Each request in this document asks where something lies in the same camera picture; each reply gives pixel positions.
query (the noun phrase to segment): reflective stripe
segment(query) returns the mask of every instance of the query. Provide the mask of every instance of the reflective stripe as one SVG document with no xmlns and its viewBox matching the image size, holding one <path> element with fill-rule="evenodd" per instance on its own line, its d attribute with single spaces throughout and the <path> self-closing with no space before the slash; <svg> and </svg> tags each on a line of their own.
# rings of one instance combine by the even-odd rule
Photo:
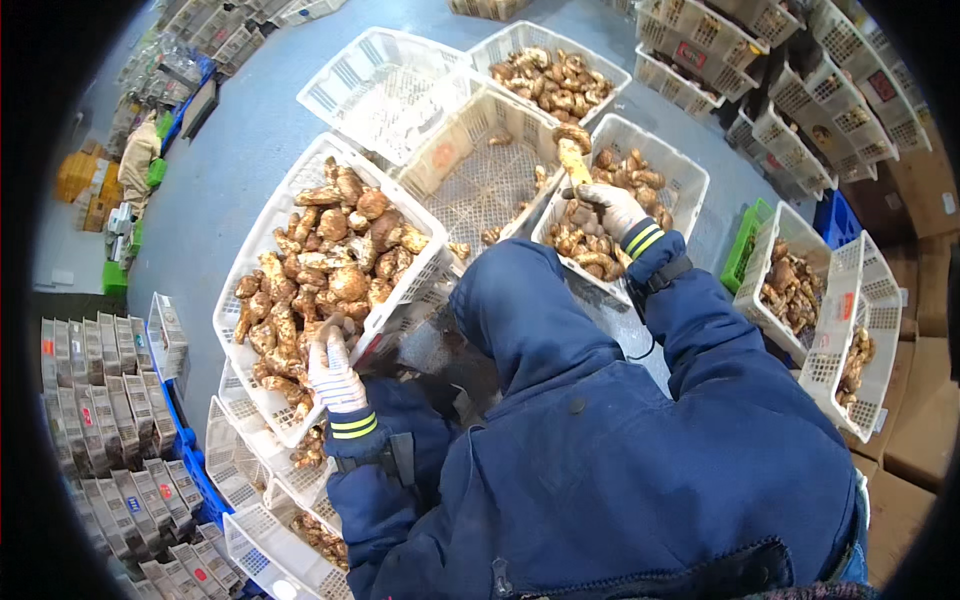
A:
<svg viewBox="0 0 960 600">
<path fill-rule="evenodd" d="M 640 240 L 642 240 L 644 237 L 649 235 L 650 232 L 653 231 L 654 229 L 659 229 L 656 223 L 654 223 L 653 225 L 647 226 L 646 229 L 641 231 L 637 235 L 637 237 L 634 238 L 634 241 L 630 243 L 630 246 L 628 246 L 624 252 L 626 252 L 627 254 L 630 254 L 630 252 L 633 252 L 636 245 L 640 243 Z"/>
<path fill-rule="evenodd" d="M 347 433 L 338 433 L 334 431 L 333 437 L 336 438 L 337 440 L 352 440 L 353 438 L 359 438 L 360 436 L 365 436 L 371 431 L 373 431 L 374 429 L 376 429 L 376 419 L 373 420 L 373 423 L 371 423 L 369 427 L 365 427 L 360 431 L 350 431 Z"/>
<path fill-rule="evenodd" d="M 356 429 L 357 427 L 363 427 L 364 425 L 366 425 L 367 423 L 369 423 L 374 419 L 376 419 L 376 413 L 370 413 L 365 418 L 356 420 L 352 423 L 335 423 L 331 421 L 330 428 L 331 429 Z"/>
<path fill-rule="evenodd" d="M 640 256 L 641 254 L 643 254 L 643 251 L 645 251 L 647 248 L 650 247 L 651 244 L 653 244 L 654 242 L 656 242 L 657 240 L 659 240 L 659 239 L 662 238 L 662 237 L 663 237 L 663 231 L 657 231 L 656 233 L 654 233 L 653 235 L 651 235 L 650 237 L 648 237 L 646 242 L 643 242 L 642 244 L 640 244 L 640 247 L 637 248 L 637 249 L 634 251 L 634 253 L 630 255 L 630 257 L 631 257 L 633 260 L 637 260 L 637 259 L 639 258 L 639 256 Z"/>
</svg>

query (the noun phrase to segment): navy blue jacket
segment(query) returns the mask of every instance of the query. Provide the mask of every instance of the navy blue jacket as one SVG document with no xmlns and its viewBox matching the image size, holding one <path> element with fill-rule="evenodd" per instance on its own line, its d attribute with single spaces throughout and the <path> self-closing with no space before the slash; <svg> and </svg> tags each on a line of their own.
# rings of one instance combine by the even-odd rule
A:
<svg viewBox="0 0 960 600">
<path fill-rule="evenodd" d="M 685 252 L 651 224 L 623 243 L 635 281 Z M 333 455 L 369 455 L 400 431 L 416 446 L 416 491 L 380 466 L 330 480 L 354 596 L 683 597 L 702 595 L 698 577 L 729 594 L 826 578 L 851 542 L 850 454 L 717 281 L 693 269 L 646 302 L 667 397 L 563 277 L 553 250 L 507 241 L 454 291 L 457 323 L 503 391 L 485 427 L 459 434 L 386 380 L 368 382 L 370 409 L 332 416 L 341 430 L 370 429 L 374 411 L 376 423 L 330 439 Z"/>
</svg>

